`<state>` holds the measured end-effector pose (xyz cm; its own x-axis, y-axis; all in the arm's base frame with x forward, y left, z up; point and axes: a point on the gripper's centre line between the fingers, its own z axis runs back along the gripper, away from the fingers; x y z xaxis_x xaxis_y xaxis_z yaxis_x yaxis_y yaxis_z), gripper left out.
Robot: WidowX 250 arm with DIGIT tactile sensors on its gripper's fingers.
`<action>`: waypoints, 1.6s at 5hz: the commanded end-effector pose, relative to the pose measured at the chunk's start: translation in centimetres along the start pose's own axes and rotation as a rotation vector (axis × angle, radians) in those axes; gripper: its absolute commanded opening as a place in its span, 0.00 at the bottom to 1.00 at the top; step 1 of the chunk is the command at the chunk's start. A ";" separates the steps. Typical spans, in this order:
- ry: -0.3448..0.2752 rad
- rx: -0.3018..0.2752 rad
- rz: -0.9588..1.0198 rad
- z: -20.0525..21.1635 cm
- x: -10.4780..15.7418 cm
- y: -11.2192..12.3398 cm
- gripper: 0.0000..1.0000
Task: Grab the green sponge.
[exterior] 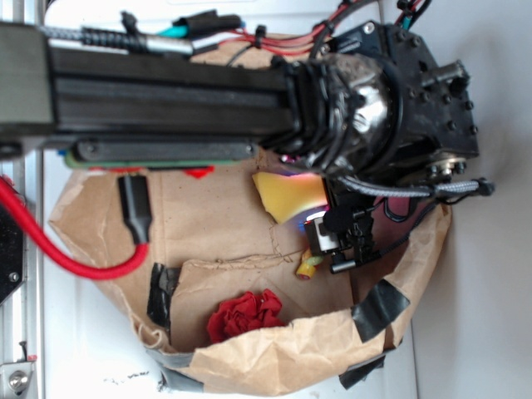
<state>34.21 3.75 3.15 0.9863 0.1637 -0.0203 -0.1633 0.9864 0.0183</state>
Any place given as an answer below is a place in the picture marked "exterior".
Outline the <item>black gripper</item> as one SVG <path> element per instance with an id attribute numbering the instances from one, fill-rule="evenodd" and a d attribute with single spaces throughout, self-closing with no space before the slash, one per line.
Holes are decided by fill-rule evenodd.
<path id="1" fill-rule="evenodd" d="M 395 115 L 385 146 L 357 177 L 374 183 L 448 182 L 479 154 L 470 75 L 461 61 L 439 66 L 422 37 L 374 21 L 332 40 L 332 51 L 381 67 Z"/>

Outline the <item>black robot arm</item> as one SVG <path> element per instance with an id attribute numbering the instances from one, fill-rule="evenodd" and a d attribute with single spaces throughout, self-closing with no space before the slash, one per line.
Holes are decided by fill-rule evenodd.
<path id="1" fill-rule="evenodd" d="M 367 22 L 326 52 L 247 69 L 191 62 L 119 32 L 1 26 L 1 157 L 63 150 L 74 167 L 203 167 L 279 155 L 292 170 L 415 185 L 479 154 L 469 74 L 424 40 Z"/>

